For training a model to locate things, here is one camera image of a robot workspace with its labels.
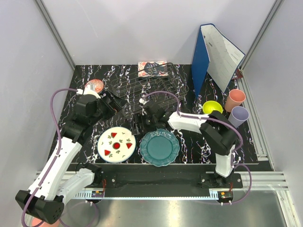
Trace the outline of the white plate with red pattern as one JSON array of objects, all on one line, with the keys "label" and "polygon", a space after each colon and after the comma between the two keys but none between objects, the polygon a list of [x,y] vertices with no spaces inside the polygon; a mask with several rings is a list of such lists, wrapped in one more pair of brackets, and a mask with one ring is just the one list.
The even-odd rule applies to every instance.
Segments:
[{"label": "white plate with red pattern", "polygon": [[136,139],[130,130],[113,127],[104,131],[98,140],[98,154],[109,163],[122,163],[135,151]]}]

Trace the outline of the blue white patterned bowl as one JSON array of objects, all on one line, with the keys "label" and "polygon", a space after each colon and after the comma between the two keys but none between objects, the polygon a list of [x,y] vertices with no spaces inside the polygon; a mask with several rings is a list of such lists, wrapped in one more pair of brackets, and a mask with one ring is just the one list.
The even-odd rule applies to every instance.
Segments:
[{"label": "blue white patterned bowl", "polygon": [[91,90],[100,93],[104,89],[104,83],[100,79],[92,79],[86,83],[85,87],[89,87]]}]

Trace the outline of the teal scalloped plate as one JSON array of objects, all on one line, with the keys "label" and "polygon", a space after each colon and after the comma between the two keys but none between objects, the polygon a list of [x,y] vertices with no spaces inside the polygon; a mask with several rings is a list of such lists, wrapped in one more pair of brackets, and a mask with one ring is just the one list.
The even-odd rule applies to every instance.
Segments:
[{"label": "teal scalloped plate", "polygon": [[173,163],[180,151],[179,141],[168,130],[158,129],[147,133],[140,142],[143,160],[156,167]]}]

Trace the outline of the wire dish rack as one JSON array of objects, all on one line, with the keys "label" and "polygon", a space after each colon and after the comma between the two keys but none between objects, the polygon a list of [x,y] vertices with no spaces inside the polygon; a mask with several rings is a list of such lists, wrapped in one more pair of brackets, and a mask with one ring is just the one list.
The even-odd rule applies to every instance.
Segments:
[{"label": "wire dish rack", "polygon": [[176,103],[176,99],[168,94],[151,94],[152,92],[165,91],[173,93],[179,100],[182,100],[189,88],[174,64],[167,63],[168,75],[161,77],[138,77],[138,71],[127,73],[123,76],[116,76],[110,80],[110,90],[119,98],[127,101],[122,109],[122,113],[126,118],[132,118],[142,109],[139,99],[145,95],[147,101],[154,101],[160,107],[166,109]]}]

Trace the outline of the yellow-green bowl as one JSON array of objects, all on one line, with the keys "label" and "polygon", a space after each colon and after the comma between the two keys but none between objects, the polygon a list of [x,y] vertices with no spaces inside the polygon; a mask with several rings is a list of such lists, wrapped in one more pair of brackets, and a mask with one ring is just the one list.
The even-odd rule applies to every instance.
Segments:
[{"label": "yellow-green bowl", "polygon": [[202,106],[202,110],[204,114],[211,114],[213,111],[223,113],[223,107],[216,101],[206,101]]}]

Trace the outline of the lavender plastic cup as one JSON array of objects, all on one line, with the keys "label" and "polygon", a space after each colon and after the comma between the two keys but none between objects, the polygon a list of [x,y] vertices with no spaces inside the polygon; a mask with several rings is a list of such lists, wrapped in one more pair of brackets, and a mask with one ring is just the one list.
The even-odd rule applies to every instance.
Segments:
[{"label": "lavender plastic cup", "polygon": [[249,118],[248,110],[243,106],[236,106],[232,109],[228,121],[235,127],[238,128]]}]

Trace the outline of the pink plastic cup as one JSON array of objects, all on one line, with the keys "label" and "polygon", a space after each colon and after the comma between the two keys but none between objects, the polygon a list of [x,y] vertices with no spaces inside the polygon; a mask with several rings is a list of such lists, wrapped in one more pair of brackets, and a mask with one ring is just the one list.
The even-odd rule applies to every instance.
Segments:
[{"label": "pink plastic cup", "polygon": [[241,105],[245,99],[246,95],[243,91],[239,89],[233,89],[228,94],[224,108],[227,112],[230,113],[234,107]]}]

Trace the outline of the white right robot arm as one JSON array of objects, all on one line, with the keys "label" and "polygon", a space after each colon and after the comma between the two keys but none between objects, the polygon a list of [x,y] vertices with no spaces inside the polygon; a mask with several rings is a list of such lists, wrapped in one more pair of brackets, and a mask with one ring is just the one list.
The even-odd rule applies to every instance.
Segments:
[{"label": "white right robot arm", "polygon": [[134,114],[133,134],[146,134],[156,129],[186,130],[201,134],[215,153],[215,182],[226,187],[232,182],[232,156],[242,147],[243,138],[238,130],[219,111],[211,114],[188,114],[165,111],[157,104],[146,103]]}]

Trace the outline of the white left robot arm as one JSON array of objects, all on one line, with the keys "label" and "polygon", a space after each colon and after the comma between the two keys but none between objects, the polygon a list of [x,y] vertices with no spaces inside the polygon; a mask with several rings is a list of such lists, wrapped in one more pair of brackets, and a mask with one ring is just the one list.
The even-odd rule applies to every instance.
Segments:
[{"label": "white left robot arm", "polygon": [[57,128],[56,147],[42,172],[27,190],[15,196],[22,208],[21,223],[26,226],[25,215],[40,220],[37,224],[56,223],[65,205],[86,186],[98,187],[103,183],[102,169],[95,164],[85,163],[68,181],[61,184],[70,163],[92,134],[93,126],[100,120],[108,120],[121,111],[127,101],[109,91],[100,94],[90,89],[71,89],[79,95],[71,118]]}]

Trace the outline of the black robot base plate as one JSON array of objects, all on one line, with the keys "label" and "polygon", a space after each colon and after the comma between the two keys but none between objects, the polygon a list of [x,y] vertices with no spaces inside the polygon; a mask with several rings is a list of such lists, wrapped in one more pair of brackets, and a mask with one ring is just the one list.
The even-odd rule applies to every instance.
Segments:
[{"label": "black robot base plate", "polygon": [[186,184],[202,188],[243,188],[241,175],[232,173],[226,179],[215,173],[214,164],[93,164],[102,171],[109,187],[127,184]]}]

